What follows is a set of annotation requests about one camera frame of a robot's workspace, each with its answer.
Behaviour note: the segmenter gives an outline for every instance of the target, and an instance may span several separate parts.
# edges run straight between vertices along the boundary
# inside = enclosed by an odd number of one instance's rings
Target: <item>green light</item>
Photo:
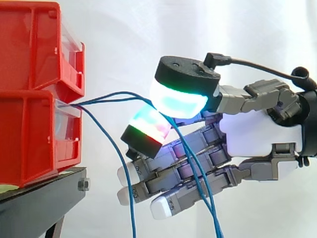
[[[149,105],[145,105],[135,114],[130,121],[130,125],[161,144],[163,144],[171,128],[171,125],[161,113]]]
[[[155,108],[172,118],[190,119],[206,105],[208,97],[167,88],[154,80],[150,97]]]

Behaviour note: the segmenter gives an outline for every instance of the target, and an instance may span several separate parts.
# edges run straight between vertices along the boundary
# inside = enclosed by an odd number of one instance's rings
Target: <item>metal bolt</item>
[[[78,181],[79,191],[89,191],[90,189],[90,178],[82,178]]]

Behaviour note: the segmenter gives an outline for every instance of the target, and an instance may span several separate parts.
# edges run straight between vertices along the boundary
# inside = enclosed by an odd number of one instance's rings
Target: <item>blue cable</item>
[[[82,103],[79,103],[77,105],[89,105],[89,104],[94,104],[94,103],[102,103],[102,102],[109,102],[109,100],[104,100],[104,101],[101,101],[101,99],[105,99],[105,98],[108,98],[108,97],[111,97],[111,96],[115,96],[115,95],[122,95],[122,94],[128,94],[128,95],[132,95],[134,96],[135,98],[139,99],[139,100],[142,100],[144,101],[145,103],[152,105],[151,101],[149,99],[146,99],[138,94],[135,94],[135,93],[132,93],[132,92],[126,92],[126,91],[122,91],[122,92],[115,92],[115,93],[111,93],[109,95],[106,95],[106,96],[102,96],[102,97],[99,97],[99,98],[95,98],[95,99],[92,99],[92,100],[88,100],[88,101],[85,101],[85,102],[82,102]],[[115,100],[118,101],[118,102],[122,102],[122,101],[128,101],[130,100],[131,98],[128,98],[128,99],[118,99],[118,100]],[[213,222],[214,222],[214,226],[215,226],[215,230],[216,230],[216,235],[217,235],[217,238],[221,238],[223,237],[223,234],[222,234],[222,231],[221,231],[221,228],[220,228],[220,224],[219,224],[219,221],[217,219],[217,216],[216,216],[216,210],[215,210],[215,204],[214,204],[214,200],[213,200],[213,196],[212,196],[212,191],[211,191],[211,188],[209,186],[209,183],[208,183],[208,180],[207,180],[207,177],[206,177],[206,173],[204,172],[204,169],[202,168],[197,156],[195,155],[195,153],[191,150],[191,148],[189,147],[188,143],[186,142],[186,140],[184,139],[183,135],[181,134],[181,132],[179,131],[177,125],[174,123],[174,121],[170,118],[170,117],[167,117],[166,115],[163,115],[167,120],[168,122],[174,127],[175,131],[177,132],[177,134],[179,135],[181,141],[182,141],[182,144],[184,146],[184,150],[185,150],[185,153],[186,153],[186,156],[188,158],[188,161],[190,163],[190,166],[193,170],[193,174],[194,174],[194,178],[195,178],[195,182],[197,184],[197,189],[200,193],[200,196],[202,197],[203,201],[205,202],[206,206],[208,207],[209,211],[211,212],[212,216],[213,216]],[[205,181],[205,184],[206,184],[206,187],[207,187],[207,191],[208,191],[208,195],[210,197],[210,201],[211,201],[211,205],[208,203],[207,199],[206,199],[206,196],[204,195],[203,193],[203,190],[202,190],[202,187],[201,187],[201,184],[199,182],[199,179],[198,179],[198,175],[197,175],[197,172],[196,172],[196,169],[194,167],[194,164],[193,162],[191,161],[191,158],[188,154],[188,151],[189,153],[192,155],[192,157],[194,158],[196,164],[198,165],[198,168],[203,176],[203,179]]]
[[[126,174],[127,181],[128,181],[129,199],[130,199],[130,215],[131,215],[131,223],[132,223],[132,234],[133,234],[133,238],[136,238],[137,237],[137,232],[136,232],[135,218],[134,218],[134,204],[133,204],[134,200],[133,200],[133,194],[132,194],[132,185],[131,185],[129,171],[128,171],[128,168],[127,168],[127,166],[125,164],[123,155],[121,154],[121,152],[119,150],[119,147],[117,146],[115,141],[112,139],[112,137],[109,135],[109,133],[103,128],[103,126],[99,123],[99,121],[94,117],[94,115],[89,110],[84,108],[83,106],[81,106],[81,105],[76,105],[76,106],[79,107],[80,109],[84,110],[91,117],[91,119],[97,124],[97,126],[100,128],[100,130],[109,139],[111,144],[114,146],[118,156],[120,157],[120,160],[122,162],[122,166],[123,166],[123,169],[124,169],[124,172]]]
[[[170,117],[167,117],[166,115],[163,115],[167,121],[173,126],[173,128],[175,129],[175,131],[177,132],[177,134],[179,135],[181,141],[182,141],[182,144],[183,144],[183,147],[184,147],[184,150],[185,150],[185,153],[186,153],[186,156],[188,158],[188,162],[190,164],[190,167],[193,171],[193,174],[194,174],[194,178],[195,178],[195,182],[197,184],[197,189],[202,197],[202,199],[204,200],[204,202],[207,204],[208,201],[204,195],[204,192],[203,192],[203,189],[201,187],[201,184],[198,180],[198,175],[197,175],[197,172],[196,172],[196,169],[194,167],[194,164],[190,158],[190,155],[192,155],[192,157],[194,158],[203,178],[204,178],[204,181],[205,181],[205,184],[206,184],[206,188],[207,188],[207,191],[208,191],[208,195],[209,195],[209,198],[210,198],[210,201],[211,201],[211,207],[207,206],[209,211],[211,212],[212,214],[212,217],[213,217],[213,223],[214,223],[214,227],[215,227],[215,232],[216,232],[216,237],[217,238],[221,238],[223,237],[222,235],[222,231],[221,231],[221,227],[220,227],[220,224],[219,224],[219,221],[218,221],[218,218],[217,218],[217,214],[216,214],[216,210],[215,210],[215,204],[214,204],[214,200],[213,200],[213,194],[212,194],[212,191],[211,191],[211,188],[210,188],[210,185],[208,183],[208,179],[206,177],[206,173],[201,165],[201,163],[199,162],[196,154],[192,151],[192,149],[189,147],[187,141],[185,140],[185,138],[183,137],[183,135],[181,134],[179,128],[177,127],[177,125],[175,124],[175,122],[170,118]]]
[[[133,101],[133,100],[139,100],[137,97],[131,97],[131,98],[120,98],[120,99],[111,99],[111,100],[98,100],[98,101],[85,101],[82,103],[77,104],[71,104],[71,106],[77,106],[77,105],[91,105],[91,104],[97,104],[97,103],[116,103],[116,102],[127,102],[127,101]]]

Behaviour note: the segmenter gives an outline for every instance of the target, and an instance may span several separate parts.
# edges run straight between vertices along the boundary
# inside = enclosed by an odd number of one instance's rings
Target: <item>white fabric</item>
[[[86,97],[129,90],[149,95],[164,55],[203,60],[222,53],[291,72],[305,66],[317,77],[314,0],[59,0],[78,39],[86,44]],[[217,69],[221,84],[243,87],[272,75],[233,65]],[[119,144],[141,102],[89,106]],[[90,118],[83,121],[83,162],[91,190],[65,217],[62,238],[130,238],[129,209],[121,206],[111,144]],[[279,182],[244,181],[215,196],[226,238],[315,238],[317,168],[297,169]],[[203,202],[163,221],[150,200],[135,206],[139,238],[212,238]]]

